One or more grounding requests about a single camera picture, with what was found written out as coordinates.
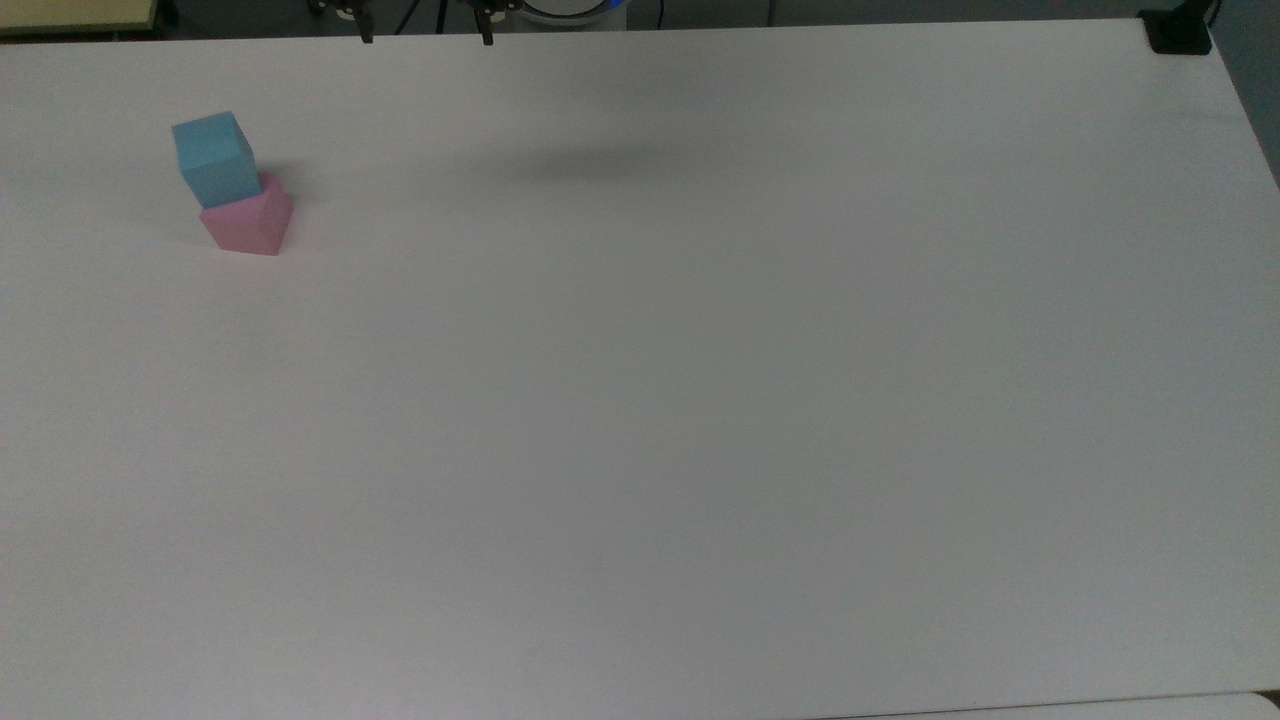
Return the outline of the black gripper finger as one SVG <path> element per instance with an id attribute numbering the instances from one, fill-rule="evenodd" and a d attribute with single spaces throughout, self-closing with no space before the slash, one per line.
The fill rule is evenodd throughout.
<path id="1" fill-rule="evenodd" d="M 364 44 L 371 44 L 375 33 L 371 1 L 365 0 L 308 0 L 308 12 L 320 17 L 330 12 L 340 19 L 355 23 Z"/>
<path id="2" fill-rule="evenodd" d="M 472 0 L 470 6 L 483 44 L 490 47 L 495 42 L 495 26 L 509 13 L 522 9 L 524 3 L 521 0 Z"/>

